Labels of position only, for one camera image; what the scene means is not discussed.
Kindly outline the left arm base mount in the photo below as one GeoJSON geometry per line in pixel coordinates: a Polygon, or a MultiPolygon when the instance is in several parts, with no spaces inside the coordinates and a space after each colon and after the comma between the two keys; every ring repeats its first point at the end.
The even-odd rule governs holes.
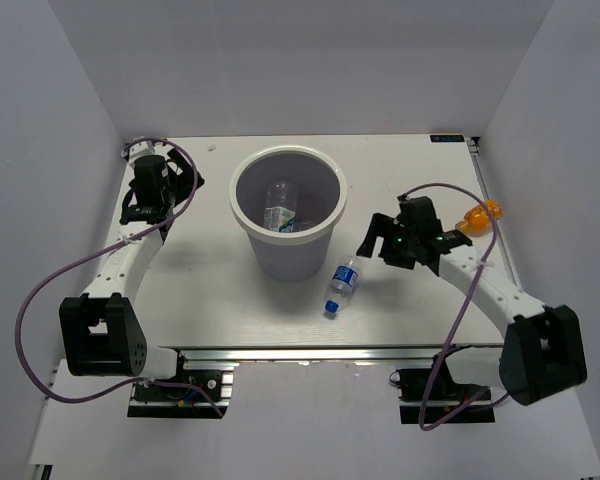
{"type": "Polygon", "coordinates": [[[220,419],[232,396],[236,364],[185,362],[171,382],[187,387],[134,386],[127,417],[144,419],[220,419]]]}

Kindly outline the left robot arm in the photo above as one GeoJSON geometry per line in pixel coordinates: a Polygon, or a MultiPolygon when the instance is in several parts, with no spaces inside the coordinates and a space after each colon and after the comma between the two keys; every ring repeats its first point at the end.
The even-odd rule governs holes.
{"type": "Polygon", "coordinates": [[[159,154],[150,144],[128,154],[133,178],[121,205],[116,241],[93,281],[59,308],[69,371],[75,376],[126,376],[157,379],[168,398],[191,387],[191,374],[178,366],[174,349],[152,346],[133,304],[150,263],[164,245],[174,209],[189,200],[204,179],[183,152],[159,154]]]}

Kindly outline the clear unlabelled plastic bottle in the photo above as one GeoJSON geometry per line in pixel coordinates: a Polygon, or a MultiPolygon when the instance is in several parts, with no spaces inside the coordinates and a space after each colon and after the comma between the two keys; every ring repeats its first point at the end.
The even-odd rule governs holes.
{"type": "Polygon", "coordinates": [[[303,232],[306,230],[310,230],[310,229],[314,228],[315,226],[316,226],[316,224],[312,221],[299,221],[293,225],[293,232],[294,233],[303,232]]]}

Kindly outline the blue label water bottle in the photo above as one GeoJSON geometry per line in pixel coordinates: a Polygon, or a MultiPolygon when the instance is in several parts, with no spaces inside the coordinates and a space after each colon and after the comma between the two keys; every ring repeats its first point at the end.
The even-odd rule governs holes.
{"type": "Polygon", "coordinates": [[[361,273],[360,257],[346,255],[340,259],[325,293],[324,311],[327,315],[336,316],[351,303],[361,273]]]}

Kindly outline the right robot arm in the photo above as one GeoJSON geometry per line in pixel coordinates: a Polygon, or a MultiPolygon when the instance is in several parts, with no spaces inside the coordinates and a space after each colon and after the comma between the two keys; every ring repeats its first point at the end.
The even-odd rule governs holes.
{"type": "Polygon", "coordinates": [[[399,201],[395,217],[372,216],[357,250],[412,270],[429,268],[474,304],[503,338],[500,347],[445,345],[431,370],[433,390],[452,399],[468,384],[503,389],[528,406],[583,384],[588,376],[580,323],[568,306],[550,307],[487,263],[461,231],[445,231],[428,197],[399,201]]]}

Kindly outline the green label water bottle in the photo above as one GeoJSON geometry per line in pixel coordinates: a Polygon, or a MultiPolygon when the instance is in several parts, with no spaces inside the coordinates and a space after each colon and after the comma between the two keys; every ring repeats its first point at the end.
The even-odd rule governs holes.
{"type": "Polygon", "coordinates": [[[288,181],[272,183],[266,195],[263,227],[277,233],[291,233],[296,221],[298,188],[288,181]]]}

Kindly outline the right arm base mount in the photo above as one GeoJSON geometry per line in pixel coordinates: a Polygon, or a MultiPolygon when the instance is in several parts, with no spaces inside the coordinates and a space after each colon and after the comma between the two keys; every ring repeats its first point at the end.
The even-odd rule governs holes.
{"type": "MultiPolygon", "coordinates": [[[[394,370],[388,377],[389,385],[399,392],[400,421],[403,425],[417,425],[429,369],[408,368],[394,370]]],[[[481,390],[473,384],[457,384],[449,373],[440,373],[430,393],[424,423],[431,424],[465,404],[481,390]]],[[[469,407],[449,420],[451,424],[489,424],[495,422],[491,392],[484,392],[469,407]]]]}

